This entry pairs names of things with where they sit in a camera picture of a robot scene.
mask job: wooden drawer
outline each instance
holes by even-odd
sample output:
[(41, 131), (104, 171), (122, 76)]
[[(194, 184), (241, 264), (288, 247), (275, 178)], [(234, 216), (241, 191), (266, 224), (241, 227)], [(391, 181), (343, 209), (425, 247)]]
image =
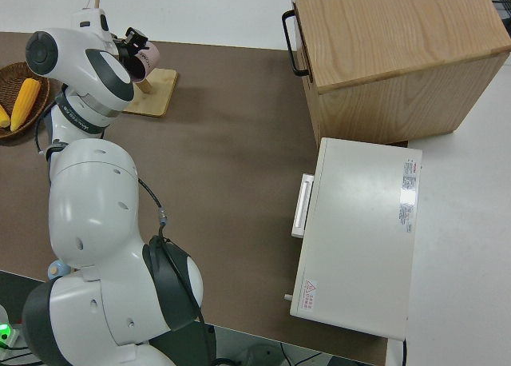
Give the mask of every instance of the wooden drawer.
[(511, 50), (491, 0), (292, 1), (318, 145), (452, 132)]

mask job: white box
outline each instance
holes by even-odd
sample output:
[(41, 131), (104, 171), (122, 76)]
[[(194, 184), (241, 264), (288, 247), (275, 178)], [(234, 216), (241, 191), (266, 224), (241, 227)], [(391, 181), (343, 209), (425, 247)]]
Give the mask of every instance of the white box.
[(421, 159), (321, 140), (291, 315), (405, 339)]

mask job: corn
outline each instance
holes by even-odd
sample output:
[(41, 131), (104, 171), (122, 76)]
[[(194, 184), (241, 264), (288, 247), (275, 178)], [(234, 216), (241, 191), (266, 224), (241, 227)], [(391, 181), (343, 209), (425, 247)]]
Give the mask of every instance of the corn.
[(0, 128), (6, 128), (10, 125), (9, 114), (7, 114), (6, 110), (3, 109), (3, 106), (0, 105)]
[(26, 118), (29, 116), (32, 106), (38, 97), (41, 83), (33, 78), (26, 78), (19, 90), (16, 102), (14, 103), (13, 113), (10, 118), (10, 131), (18, 130)]

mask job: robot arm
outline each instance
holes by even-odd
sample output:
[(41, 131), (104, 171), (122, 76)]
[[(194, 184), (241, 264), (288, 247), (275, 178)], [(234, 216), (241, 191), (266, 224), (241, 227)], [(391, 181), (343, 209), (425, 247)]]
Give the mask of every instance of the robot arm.
[(64, 82), (49, 115), (49, 227), (52, 249), (77, 269), (36, 288), (24, 307), (24, 335), (49, 366), (171, 366), (147, 342), (200, 315), (203, 285), (191, 257), (138, 229), (138, 176), (121, 147), (98, 139), (133, 99), (115, 51), (143, 49), (140, 33), (114, 41), (102, 10), (74, 17), (78, 29), (38, 31), (29, 67)]

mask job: wicker basket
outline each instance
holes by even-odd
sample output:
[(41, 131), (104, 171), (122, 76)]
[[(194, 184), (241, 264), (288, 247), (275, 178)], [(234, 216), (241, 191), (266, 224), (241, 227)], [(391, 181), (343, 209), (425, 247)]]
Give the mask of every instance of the wicker basket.
[(41, 83), (38, 98), (26, 121), (18, 130), (11, 132), (9, 128), (0, 128), (0, 140), (22, 135), (35, 123), (46, 106), (50, 95), (50, 81), (32, 72), (25, 62), (16, 62), (0, 70), (0, 105), (9, 116), (12, 114), (14, 102), (26, 78), (33, 78)]

